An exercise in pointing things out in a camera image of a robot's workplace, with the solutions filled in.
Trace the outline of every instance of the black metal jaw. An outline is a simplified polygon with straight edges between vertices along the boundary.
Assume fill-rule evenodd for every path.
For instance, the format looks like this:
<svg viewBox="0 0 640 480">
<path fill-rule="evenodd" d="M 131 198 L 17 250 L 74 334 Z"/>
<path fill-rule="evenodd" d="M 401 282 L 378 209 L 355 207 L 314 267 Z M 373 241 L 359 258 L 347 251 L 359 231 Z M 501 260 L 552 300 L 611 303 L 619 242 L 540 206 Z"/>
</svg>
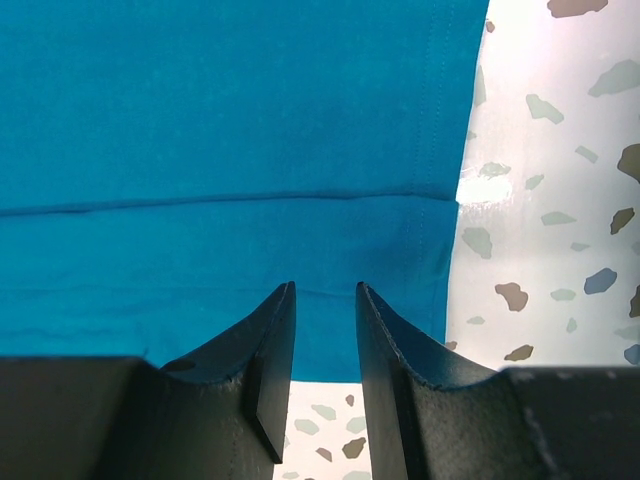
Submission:
<svg viewBox="0 0 640 480">
<path fill-rule="evenodd" d="M 638 478 L 640 370 L 496 373 L 356 295 L 374 480 Z"/>
<path fill-rule="evenodd" d="M 282 462 L 293 283 L 191 353 L 0 360 L 0 478 L 271 480 Z"/>
</svg>

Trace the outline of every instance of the teal fabric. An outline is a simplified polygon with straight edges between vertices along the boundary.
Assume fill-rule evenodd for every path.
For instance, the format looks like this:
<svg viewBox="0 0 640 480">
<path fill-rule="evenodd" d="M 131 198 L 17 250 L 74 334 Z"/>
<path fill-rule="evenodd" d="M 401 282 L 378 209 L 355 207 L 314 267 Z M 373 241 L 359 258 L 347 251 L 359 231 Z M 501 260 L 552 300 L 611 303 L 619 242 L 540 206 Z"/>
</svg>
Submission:
<svg viewBox="0 0 640 480">
<path fill-rule="evenodd" d="M 294 377 L 355 381 L 354 290 L 442 340 L 487 0 L 0 4 L 0 353 L 161 364 L 299 289 Z"/>
</svg>

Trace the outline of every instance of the terrazzo surface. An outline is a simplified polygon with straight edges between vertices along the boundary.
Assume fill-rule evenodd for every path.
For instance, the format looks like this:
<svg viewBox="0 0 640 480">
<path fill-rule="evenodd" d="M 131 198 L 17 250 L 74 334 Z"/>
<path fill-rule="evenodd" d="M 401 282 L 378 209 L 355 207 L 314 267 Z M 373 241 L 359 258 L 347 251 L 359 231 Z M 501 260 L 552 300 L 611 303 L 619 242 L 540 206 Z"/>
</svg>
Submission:
<svg viewBox="0 0 640 480">
<path fill-rule="evenodd" d="M 450 278 L 491 368 L 640 364 L 640 2 L 492 0 Z M 274 479 L 371 479 L 358 384 L 293 382 Z"/>
</svg>

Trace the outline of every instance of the stitched seam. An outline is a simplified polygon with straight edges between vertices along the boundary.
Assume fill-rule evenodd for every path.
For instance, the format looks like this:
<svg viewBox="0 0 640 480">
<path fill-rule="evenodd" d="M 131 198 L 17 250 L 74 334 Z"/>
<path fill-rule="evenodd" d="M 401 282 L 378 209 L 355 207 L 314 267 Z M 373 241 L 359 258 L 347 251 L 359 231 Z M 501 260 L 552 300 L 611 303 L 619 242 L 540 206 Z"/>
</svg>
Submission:
<svg viewBox="0 0 640 480">
<path fill-rule="evenodd" d="M 432 35 L 433 35 L 433 20 L 434 20 L 434 16 L 435 16 L 435 8 L 431 9 L 431 14 L 429 16 L 429 21 L 427 23 L 427 28 L 429 29 L 427 32 L 427 36 L 425 39 L 425 48 L 426 48 L 426 52 L 424 53 L 423 57 L 422 57 L 422 71 L 420 72 L 421 75 L 421 84 L 420 84 L 420 98 L 419 98 L 419 111 L 418 111 L 418 125 L 417 125 L 417 133 L 416 133 L 416 142 L 415 142 L 415 149 L 414 149 L 414 158 L 413 158 L 413 171 L 411 172 L 411 185 L 410 185 L 410 191 L 411 193 L 417 193 L 416 192 L 416 177 L 418 175 L 418 165 L 420 164 L 420 157 L 421 157 L 421 153 L 422 153 L 422 147 L 423 147 L 423 133 L 422 131 L 424 130 L 424 114 L 425 114 L 425 108 L 426 108 L 426 104 L 427 104 L 427 66 L 429 64 L 429 59 L 431 57 L 431 40 L 432 40 Z M 430 181 L 431 177 L 431 172 L 427 171 L 427 182 Z M 423 224 L 424 224 L 424 208 L 421 209 L 420 211 L 420 230 L 418 231 L 418 255 L 419 255 L 419 261 L 418 261 L 418 268 L 420 268 L 421 265 L 421 261 L 422 261 L 422 245 L 423 245 L 423 239 L 422 239 L 422 228 L 423 228 Z M 405 264 L 404 264 L 404 285 L 405 285 L 405 289 L 407 288 L 407 284 L 408 284 L 408 271 L 409 271 L 409 245 L 408 243 L 411 241 L 411 220 L 412 217 L 409 215 L 407 216 L 407 228 L 405 231 Z"/>
</svg>

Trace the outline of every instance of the teal t-shirt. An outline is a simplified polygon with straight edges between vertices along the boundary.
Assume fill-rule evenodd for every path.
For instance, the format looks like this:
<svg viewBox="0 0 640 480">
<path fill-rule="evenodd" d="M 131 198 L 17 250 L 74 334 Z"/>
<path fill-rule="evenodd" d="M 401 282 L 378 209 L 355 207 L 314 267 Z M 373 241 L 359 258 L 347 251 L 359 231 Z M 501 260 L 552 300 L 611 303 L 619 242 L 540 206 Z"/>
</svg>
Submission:
<svg viewBox="0 0 640 480">
<path fill-rule="evenodd" d="M 487 3 L 2 2 L 0 354 L 162 364 L 289 280 L 296 379 L 358 380 L 358 281 L 443 340 Z"/>
</svg>

